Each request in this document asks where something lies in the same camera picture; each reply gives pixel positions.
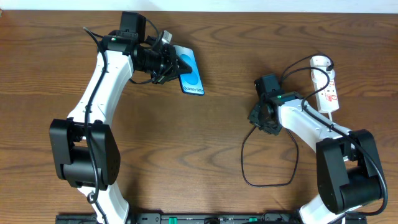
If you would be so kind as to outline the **blue-screen Galaxy smartphone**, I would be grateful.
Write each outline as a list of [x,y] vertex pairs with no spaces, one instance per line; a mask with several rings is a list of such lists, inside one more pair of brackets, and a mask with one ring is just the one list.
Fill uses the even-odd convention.
[[195,55],[192,49],[174,45],[177,55],[191,67],[190,73],[183,73],[179,77],[180,87],[184,94],[203,96],[205,90],[201,82]]

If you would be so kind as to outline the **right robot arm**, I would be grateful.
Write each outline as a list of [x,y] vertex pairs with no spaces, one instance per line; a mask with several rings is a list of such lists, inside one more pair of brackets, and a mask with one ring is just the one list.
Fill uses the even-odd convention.
[[259,101],[248,119],[278,135],[285,128],[317,157],[318,195],[289,216],[289,223],[366,223],[386,207],[387,186],[373,135],[342,127],[313,109],[297,92],[286,93],[274,74],[254,82]]

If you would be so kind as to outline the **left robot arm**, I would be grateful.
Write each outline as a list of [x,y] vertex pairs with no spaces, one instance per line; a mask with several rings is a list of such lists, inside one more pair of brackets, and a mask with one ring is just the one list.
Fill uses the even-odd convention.
[[118,29],[92,34],[96,67],[75,108],[49,127],[50,144],[59,179],[78,189],[93,207],[92,215],[58,215],[57,223],[135,223],[137,215],[117,183],[121,155],[111,124],[121,93],[134,72],[163,84],[195,71],[193,51],[171,43],[171,34],[146,35],[149,20],[124,11]]

